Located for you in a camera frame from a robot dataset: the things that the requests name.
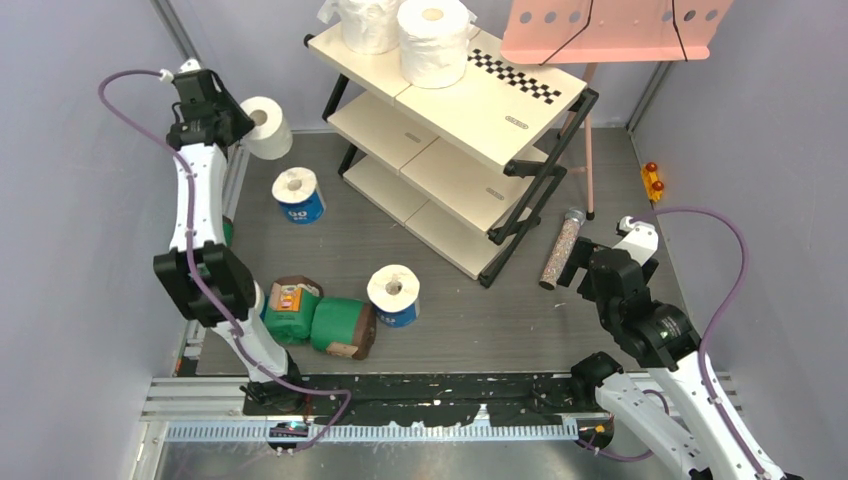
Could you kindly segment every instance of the shelf board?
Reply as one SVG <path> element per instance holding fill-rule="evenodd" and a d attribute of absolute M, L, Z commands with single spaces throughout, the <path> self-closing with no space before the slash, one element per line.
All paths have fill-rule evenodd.
<path fill-rule="evenodd" d="M 501 56 L 500 46 L 499 38 L 481 31 L 470 42 L 465 76 L 459 82 L 440 89 L 410 86 L 394 103 L 497 172 L 553 126 L 586 88 L 586 82 L 556 67 L 510 63 Z M 489 71 L 485 65 L 477 66 L 476 56 L 492 64 Z M 506 75 L 515 75 L 515 81 L 528 82 L 528 86 L 531 81 L 539 88 L 544 85 L 551 95 L 535 98 L 533 90 L 525 92 L 521 84 L 510 85 Z"/>
<path fill-rule="evenodd" d="M 516 158 L 544 162 L 547 155 L 529 147 Z M 400 175 L 479 235 L 512 211 L 533 180 L 495 172 L 441 138 L 401 168 Z"/>
<path fill-rule="evenodd" d="M 475 229 L 468 228 L 433 202 L 427 202 L 407 220 L 406 228 L 456 268 L 473 279 L 509 245 L 495 245 Z"/>
<path fill-rule="evenodd" d="M 398 174 L 436 134 L 371 93 L 356 97 L 327 120 L 339 134 Z"/>
<path fill-rule="evenodd" d="M 380 55 L 356 53 L 345 45 L 341 23 L 309 40 L 309 49 L 388 103 L 394 102 L 395 97 L 409 87 L 409 82 L 400 73 L 399 48 Z"/>
<path fill-rule="evenodd" d="M 498 173 L 519 152 L 532 145 L 579 98 L 586 82 L 554 66 L 516 65 L 500 54 L 501 40 L 476 29 L 470 35 L 469 56 L 489 55 L 494 68 L 512 69 L 504 74 L 523 75 L 516 80 L 546 85 L 552 103 L 534 98 L 521 85 L 510 85 L 498 72 L 487 72 L 469 59 L 465 76 L 446 88 L 412 86 L 400 72 L 400 50 L 382 55 L 351 51 L 335 25 L 309 41 L 309 49 L 342 74 L 395 106 L 421 126 L 456 145 Z"/>
<path fill-rule="evenodd" d="M 427 203 L 427 197 L 370 156 L 348 169 L 344 179 L 401 225 Z"/>

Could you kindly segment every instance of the toilet paper roll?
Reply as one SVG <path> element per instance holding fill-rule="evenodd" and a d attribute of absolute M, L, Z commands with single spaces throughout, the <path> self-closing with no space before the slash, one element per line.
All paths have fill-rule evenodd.
<path fill-rule="evenodd" d="M 418 318 L 418 292 L 421 283 L 403 265 L 387 265 L 371 276 L 368 298 L 377 310 L 377 319 L 390 327 L 405 327 Z"/>
<path fill-rule="evenodd" d="M 292 223 L 309 224 L 324 214 L 318 178 L 308 168 L 294 167 L 281 173 L 271 186 L 271 194 Z"/>
<path fill-rule="evenodd" d="M 377 55 L 398 45 L 398 7 L 402 0 L 327 0 L 318 19 L 330 23 L 338 12 L 342 39 L 354 52 Z"/>
<path fill-rule="evenodd" d="M 365 360 L 377 338 L 374 306 L 350 298 L 325 298 L 315 307 L 312 347 L 320 352 Z"/>
<path fill-rule="evenodd" d="M 465 75 L 477 17 L 459 0 L 407 0 L 398 11 L 400 69 L 409 83 L 444 88 Z"/>
<path fill-rule="evenodd" d="M 241 109 L 256 123 L 244 137 L 250 153 L 263 160 L 276 160 L 289 153 L 292 133 L 277 102 L 267 97 L 252 97 L 241 102 Z"/>

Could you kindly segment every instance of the pink stand leg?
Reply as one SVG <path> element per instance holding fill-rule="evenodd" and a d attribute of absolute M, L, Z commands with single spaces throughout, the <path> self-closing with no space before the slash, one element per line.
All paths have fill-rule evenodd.
<path fill-rule="evenodd" d="M 598 69 L 597 63 L 586 64 L 586 70 L 583 71 L 583 81 L 588 86 L 595 76 L 595 70 Z M 560 136 L 565 134 L 565 129 L 574 121 L 574 112 L 568 114 L 562 130 L 559 131 Z M 588 207 L 586 208 L 586 219 L 593 220 L 595 218 L 595 185 L 592 177 L 592 119 L 591 114 L 586 115 L 586 120 L 583 122 L 583 129 L 586 131 L 586 166 L 572 169 L 575 173 L 586 172 Z"/>
<path fill-rule="evenodd" d="M 589 206 L 586 209 L 586 219 L 595 219 L 595 182 L 592 171 L 592 114 L 586 115 L 586 192 Z"/>

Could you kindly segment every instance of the pink music stand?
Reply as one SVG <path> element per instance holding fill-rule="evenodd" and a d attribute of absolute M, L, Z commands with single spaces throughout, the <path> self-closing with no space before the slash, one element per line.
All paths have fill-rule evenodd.
<path fill-rule="evenodd" d="M 702 60 L 733 0 L 514 0 L 501 54 L 519 64 Z M 591 23 L 588 23 L 591 7 Z M 676 20 L 680 38 L 674 29 Z M 571 123 L 570 114 L 560 134 Z M 588 209 L 594 216 L 591 115 L 586 116 Z"/>

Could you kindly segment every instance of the checkerboard sticker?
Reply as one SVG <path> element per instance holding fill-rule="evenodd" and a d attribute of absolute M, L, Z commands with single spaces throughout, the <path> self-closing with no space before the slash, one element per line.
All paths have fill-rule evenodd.
<path fill-rule="evenodd" d="M 554 103 L 554 98 L 562 95 L 559 90 L 551 90 L 546 84 L 539 82 L 533 77 L 528 77 L 510 65 L 504 65 L 502 60 L 492 60 L 492 56 L 475 48 L 468 61 L 474 66 L 482 68 L 486 73 L 496 75 L 498 80 L 503 80 L 513 87 L 518 87 L 522 92 L 533 95 L 533 98 L 543 100 L 548 105 Z"/>

